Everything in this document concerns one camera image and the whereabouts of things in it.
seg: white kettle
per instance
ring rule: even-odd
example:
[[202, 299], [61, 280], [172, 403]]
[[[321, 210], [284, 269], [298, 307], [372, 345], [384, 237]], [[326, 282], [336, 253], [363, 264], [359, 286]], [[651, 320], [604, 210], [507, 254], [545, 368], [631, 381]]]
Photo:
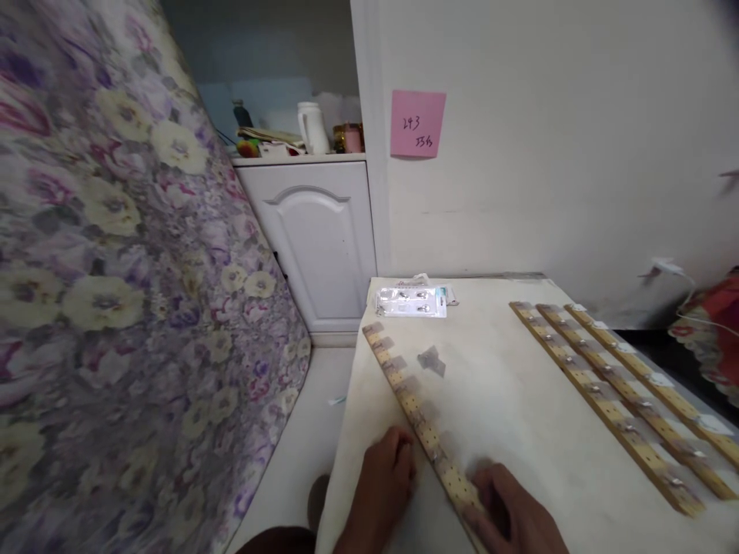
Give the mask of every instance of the white kettle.
[[309, 154], [328, 154], [331, 147], [323, 126], [323, 112], [316, 102], [298, 102], [298, 125]]

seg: cabinet door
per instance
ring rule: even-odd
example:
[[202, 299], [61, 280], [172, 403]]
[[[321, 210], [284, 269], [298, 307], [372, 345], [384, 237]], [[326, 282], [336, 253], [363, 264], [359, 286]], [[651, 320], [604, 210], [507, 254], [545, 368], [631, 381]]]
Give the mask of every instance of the cabinet door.
[[377, 274], [365, 162], [237, 172], [308, 330], [356, 331]]

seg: wrist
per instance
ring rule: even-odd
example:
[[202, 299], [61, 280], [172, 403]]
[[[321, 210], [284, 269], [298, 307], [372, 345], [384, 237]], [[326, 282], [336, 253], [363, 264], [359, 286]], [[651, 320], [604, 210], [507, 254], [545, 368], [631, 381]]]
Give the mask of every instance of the wrist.
[[351, 517], [346, 522], [333, 554], [380, 554], [385, 541], [368, 526], [356, 525]]

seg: white table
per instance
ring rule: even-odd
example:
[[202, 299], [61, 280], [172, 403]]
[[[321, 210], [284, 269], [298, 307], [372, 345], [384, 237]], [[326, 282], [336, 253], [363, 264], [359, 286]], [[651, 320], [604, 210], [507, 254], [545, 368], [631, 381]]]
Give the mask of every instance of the white table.
[[[373, 279], [370, 298], [380, 285]], [[381, 319], [411, 374], [439, 409], [436, 426], [456, 443], [460, 467], [481, 457], [505, 463], [544, 504], [573, 554], [736, 552], [739, 507], [714, 500], [699, 519], [676, 512], [521, 324], [508, 302], [572, 300], [548, 279], [445, 279], [460, 305], [446, 319]], [[436, 345], [446, 374], [416, 356]], [[318, 554], [332, 551], [351, 506], [367, 446], [391, 425], [410, 429], [359, 333]], [[473, 552], [419, 446], [416, 495], [388, 552]]]

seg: shelf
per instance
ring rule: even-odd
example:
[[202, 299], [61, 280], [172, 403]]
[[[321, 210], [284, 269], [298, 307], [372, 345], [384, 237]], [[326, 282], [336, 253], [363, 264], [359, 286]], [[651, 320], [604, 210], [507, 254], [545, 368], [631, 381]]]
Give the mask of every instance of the shelf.
[[306, 163], [341, 163], [341, 162], [363, 162], [367, 159], [365, 154], [316, 154], [290, 156], [289, 158], [242, 158], [231, 156], [231, 164], [235, 168], [253, 167], [254, 165], [295, 165]]

